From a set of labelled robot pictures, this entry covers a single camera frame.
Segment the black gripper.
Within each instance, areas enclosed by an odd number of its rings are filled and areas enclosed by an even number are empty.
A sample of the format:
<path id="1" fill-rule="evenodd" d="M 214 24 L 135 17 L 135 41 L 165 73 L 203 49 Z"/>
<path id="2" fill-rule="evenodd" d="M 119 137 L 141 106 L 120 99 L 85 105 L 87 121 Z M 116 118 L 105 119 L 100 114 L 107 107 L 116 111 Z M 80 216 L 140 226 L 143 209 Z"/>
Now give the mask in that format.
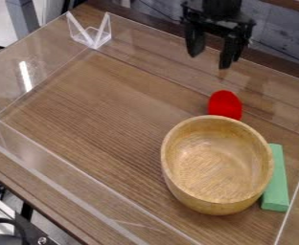
<path id="1" fill-rule="evenodd" d="M 206 47 L 210 33 L 224 38 L 219 68 L 227 69 L 236 62 L 252 36 L 255 21 L 240 11 L 243 0 L 186 0 L 182 3 L 180 22 L 186 28 L 186 44 L 191 57 Z"/>

